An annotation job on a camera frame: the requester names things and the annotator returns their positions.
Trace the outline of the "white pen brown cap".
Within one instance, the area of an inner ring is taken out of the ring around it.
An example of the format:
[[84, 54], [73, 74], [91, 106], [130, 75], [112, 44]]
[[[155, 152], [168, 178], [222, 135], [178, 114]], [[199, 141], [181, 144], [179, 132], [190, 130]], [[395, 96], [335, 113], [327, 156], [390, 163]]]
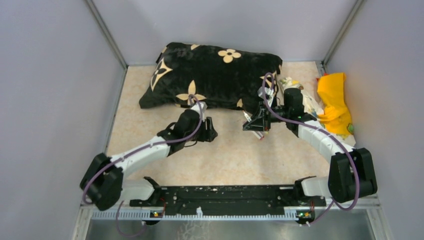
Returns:
[[243, 112], [245, 118], [247, 119], [247, 121], [250, 122], [251, 121], [250, 116], [244, 110], [242, 112]]

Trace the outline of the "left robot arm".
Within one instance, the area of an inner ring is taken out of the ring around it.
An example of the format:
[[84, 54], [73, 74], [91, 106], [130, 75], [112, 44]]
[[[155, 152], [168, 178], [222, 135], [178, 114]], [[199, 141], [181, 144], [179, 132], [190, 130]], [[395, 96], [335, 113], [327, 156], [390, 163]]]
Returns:
[[97, 154], [85, 172], [79, 187], [85, 204], [105, 211], [117, 203], [129, 201], [135, 206], [157, 206], [161, 188], [151, 177], [128, 177], [149, 163], [165, 159], [182, 150], [187, 142], [212, 142], [218, 136], [213, 120], [202, 109], [186, 109], [151, 140], [128, 151], [107, 156]]

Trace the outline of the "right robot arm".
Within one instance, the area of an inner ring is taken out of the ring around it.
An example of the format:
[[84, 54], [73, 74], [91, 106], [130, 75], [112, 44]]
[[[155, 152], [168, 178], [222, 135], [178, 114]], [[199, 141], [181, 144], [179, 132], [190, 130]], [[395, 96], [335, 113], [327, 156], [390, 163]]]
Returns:
[[305, 112], [302, 92], [288, 88], [283, 105], [267, 107], [259, 102], [258, 110], [243, 124], [244, 131], [267, 132], [272, 123], [285, 122], [293, 134], [306, 141], [329, 163], [326, 177], [310, 176], [294, 184], [293, 200], [307, 206], [314, 197], [332, 198], [338, 203], [373, 195], [378, 190], [372, 155], [366, 148], [354, 148], [340, 142], [317, 119]]

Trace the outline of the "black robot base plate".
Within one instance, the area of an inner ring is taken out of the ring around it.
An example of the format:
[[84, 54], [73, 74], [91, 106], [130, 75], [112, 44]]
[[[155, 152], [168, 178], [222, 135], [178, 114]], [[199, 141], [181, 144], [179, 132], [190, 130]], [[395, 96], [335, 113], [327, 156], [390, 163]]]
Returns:
[[147, 200], [134, 199], [131, 207], [158, 207], [167, 216], [194, 215], [201, 209], [205, 216], [283, 215], [289, 207], [326, 206], [319, 196], [303, 196], [293, 185], [212, 185], [161, 186]]

